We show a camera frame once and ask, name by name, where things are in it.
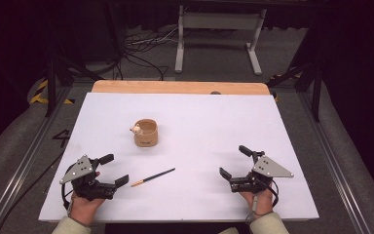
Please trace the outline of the tan sack-shaped pen holder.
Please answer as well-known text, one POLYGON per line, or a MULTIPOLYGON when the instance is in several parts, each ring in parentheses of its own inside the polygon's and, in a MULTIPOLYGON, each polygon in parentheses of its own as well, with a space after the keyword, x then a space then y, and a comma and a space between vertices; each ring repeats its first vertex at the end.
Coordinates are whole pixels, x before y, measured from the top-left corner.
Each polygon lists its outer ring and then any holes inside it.
POLYGON ((134 136, 134 143, 138 147, 152 147, 158 143, 158 125, 152 119, 138 120, 130 131, 134 136))

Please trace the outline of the aluminium floor rail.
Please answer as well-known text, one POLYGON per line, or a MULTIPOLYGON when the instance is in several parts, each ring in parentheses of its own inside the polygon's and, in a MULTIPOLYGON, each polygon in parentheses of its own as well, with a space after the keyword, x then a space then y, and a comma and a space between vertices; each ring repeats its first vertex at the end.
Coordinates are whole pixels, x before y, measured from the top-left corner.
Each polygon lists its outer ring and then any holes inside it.
POLYGON ((59 93, 54 97, 55 106, 48 106, 48 108, 51 108, 52 112, 48 117, 42 119, 37 133, 33 140, 31 140, 28 149, 22 157, 15 172, 10 177, 9 183, 6 185, 0 198, 0 225, 4 223, 5 216, 10 213, 10 209, 15 206, 17 195, 19 194, 19 191, 37 157, 37 153, 41 148, 44 137, 56 118, 56 115, 58 114, 64 100, 67 98, 70 90, 70 87, 61 87, 59 89, 59 93))
POLYGON ((324 161, 328 170, 330 171, 338 193, 350 217, 351 223, 355 228, 356 234, 371 234, 368 223, 365 220, 360 207, 358 206, 353 190, 346 180, 346 177, 336 159, 335 153, 323 130, 323 127, 321 123, 315 119, 313 111, 311 110, 311 103, 308 95, 305 93, 298 93, 297 96, 299 97, 300 102, 308 115, 314 132, 318 137, 321 148, 324 151, 324 161))

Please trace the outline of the white table mat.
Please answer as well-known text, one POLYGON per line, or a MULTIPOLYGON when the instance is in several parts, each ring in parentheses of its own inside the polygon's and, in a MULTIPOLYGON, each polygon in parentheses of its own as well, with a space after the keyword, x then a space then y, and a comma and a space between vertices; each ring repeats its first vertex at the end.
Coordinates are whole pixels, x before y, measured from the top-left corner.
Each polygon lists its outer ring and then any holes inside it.
POLYGON ((128 175, 130 181, 96 213, 100 222, 242 221, 243 198, 219 173, 246 176, 253 166, 239 146, 264 151, 294 173, 280 178, 277 213, 287 220, 314 219, 318 211, 299 161, 270 95, 86 95, 39 218, 66 213, 59 180, 83 155, 114 154, 100 167, 100 181, 128 175), (158 143, 138 147, 130 128, 141 119, 158 125, 158 143), (175 168, 135 187, 131 185, 175 168))

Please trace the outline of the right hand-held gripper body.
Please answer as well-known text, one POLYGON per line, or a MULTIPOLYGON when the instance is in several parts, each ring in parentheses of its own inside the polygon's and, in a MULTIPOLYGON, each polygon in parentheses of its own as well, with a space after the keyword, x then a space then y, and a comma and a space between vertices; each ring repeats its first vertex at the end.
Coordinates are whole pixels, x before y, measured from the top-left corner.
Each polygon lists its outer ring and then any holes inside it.
POLYGON ((253 166, 245 177, 232 177, 229 181, 233 192, 257 194, 270 187, 275 177, 294 177, 294 173, 269 158, 264 151, 253 151, 253 166))

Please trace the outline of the wooden table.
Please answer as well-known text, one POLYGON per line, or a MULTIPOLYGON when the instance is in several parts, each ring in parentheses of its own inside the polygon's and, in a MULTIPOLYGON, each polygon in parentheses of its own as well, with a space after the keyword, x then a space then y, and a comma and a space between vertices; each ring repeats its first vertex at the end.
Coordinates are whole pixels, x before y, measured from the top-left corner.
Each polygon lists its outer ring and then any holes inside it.
POLYGON ((99 80, 93 93, 268 95, 263 83, 99 80))

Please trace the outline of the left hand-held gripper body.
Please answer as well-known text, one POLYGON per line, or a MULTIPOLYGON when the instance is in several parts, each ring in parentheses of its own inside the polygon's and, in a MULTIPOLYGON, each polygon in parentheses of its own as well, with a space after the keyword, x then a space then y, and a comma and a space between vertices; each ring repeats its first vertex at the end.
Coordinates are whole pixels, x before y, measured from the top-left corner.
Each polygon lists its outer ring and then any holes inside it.
POLYGON ((64 177, 59 181, 63 200, 66 200, 65 184, 67 182, 72 184, 73 191, 78 196, 90 201, 113 198, 117 190, 115 184, 101 183, 96 179, 96 169, 100 165, 98 159, 90 159, 87 155, 83 155, 67 169, 64 177))

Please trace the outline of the black tripod stand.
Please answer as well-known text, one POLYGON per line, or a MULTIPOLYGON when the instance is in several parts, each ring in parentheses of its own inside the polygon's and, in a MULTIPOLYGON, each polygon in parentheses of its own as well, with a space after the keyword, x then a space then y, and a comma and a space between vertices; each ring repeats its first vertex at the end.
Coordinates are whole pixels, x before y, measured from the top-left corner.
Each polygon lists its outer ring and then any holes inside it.
POLYGON ((305 93, 310 86, 313 86, 311 111, 314 119, 319 121, 319 100, 321 92, 322 72, 321 63, 319 61, 310 61, 302 65, 290 68, 283 75, 276 76, 270 79, 266 85, 268 88, 273 88, 276 85, 290 79, 291 77, 299 74, 298 81, 294 84, 294 89, 298 93, 305 93))
POLYGON ((56 109, 58 101, 56 100, 56 79, 59 79, 59 82, 62 86, 70 87, 72 85, 72 78, 69 67, 74 68, 75 70, 83 73, 85 76, 92 78, 95 81, 102 80, 102 77, 96 75, 95 73, 89 71, 83 65, 78 64, 77 62, 65 58, 59 54, 53 54, 49 56, 47 62, 47 75, 48 79, 48 107, 46 116, 50 117, 56 109))

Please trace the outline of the black pencil with tan end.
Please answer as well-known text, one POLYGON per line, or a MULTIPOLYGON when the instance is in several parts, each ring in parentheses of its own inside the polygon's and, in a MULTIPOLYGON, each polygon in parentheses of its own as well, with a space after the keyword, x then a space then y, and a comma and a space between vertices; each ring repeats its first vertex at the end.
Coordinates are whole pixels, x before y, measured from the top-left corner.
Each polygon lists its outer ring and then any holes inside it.
POLYGON ((134 183, 131 185, 131 187, 135 187, 135 186, 140 185, 140 184, 142 184, 142 183, 144 183, 144 182, 147 182, 147 181, 152 180, 152 179, 154 179, 154 178, 157 178, 157 177, 159 177, 159 176, 166 175, 166 174, 171 173, 171 172, 173 172, 173 171, 175 171, 175 168, 172 168, 172 169, 166 170, 166 171, 164 171, 164 172, 160 172, 160 173, 155 174, 155 175, 148 176, 147 178, 144 178, 144 179, 141 179, 141 180, 139 180, 139 181, 134 182, 134 183))

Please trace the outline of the person's left hand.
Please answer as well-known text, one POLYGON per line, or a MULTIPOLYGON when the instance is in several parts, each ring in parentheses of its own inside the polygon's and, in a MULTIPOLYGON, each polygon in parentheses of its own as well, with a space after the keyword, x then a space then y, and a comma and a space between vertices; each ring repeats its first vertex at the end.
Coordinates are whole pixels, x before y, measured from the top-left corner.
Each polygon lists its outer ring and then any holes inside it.
POLYGON ((97 210, 104 202, 104 199, 93 199, 90 201, 73 192, 68 216, 83 225, 90 226, 94 221, 97 210))

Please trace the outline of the person's right hand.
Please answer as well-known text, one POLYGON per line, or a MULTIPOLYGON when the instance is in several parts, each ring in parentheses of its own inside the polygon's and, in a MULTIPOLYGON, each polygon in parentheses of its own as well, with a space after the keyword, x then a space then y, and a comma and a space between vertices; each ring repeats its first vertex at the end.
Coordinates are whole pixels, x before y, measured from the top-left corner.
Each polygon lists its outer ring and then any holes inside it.
POLYGON ((253 194, 251 192, 241 192, 240 195, 247 202, 247 205, 256 219, 262 215, 267 215, 273 211, 273 194, 269 190, 253 194))

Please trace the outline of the white metal stand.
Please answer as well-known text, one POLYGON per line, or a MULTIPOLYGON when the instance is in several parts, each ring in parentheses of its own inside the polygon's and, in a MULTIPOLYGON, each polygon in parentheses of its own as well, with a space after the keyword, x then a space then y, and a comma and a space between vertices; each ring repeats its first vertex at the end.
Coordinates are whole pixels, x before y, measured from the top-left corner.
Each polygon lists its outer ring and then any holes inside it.
POLYGON ((262 9, 257 14, 227 14, 227 13, 192 13, 187 12, 184 6, 178 11, 178 42, 175 56, 174 71, 183 71, 184 60, 184 29, 231 29, 253 30, 251 42, 245 44, 245 48, 256 76, 262 74, 262 69, 255 49, 262 30, 267 10, 262 9))

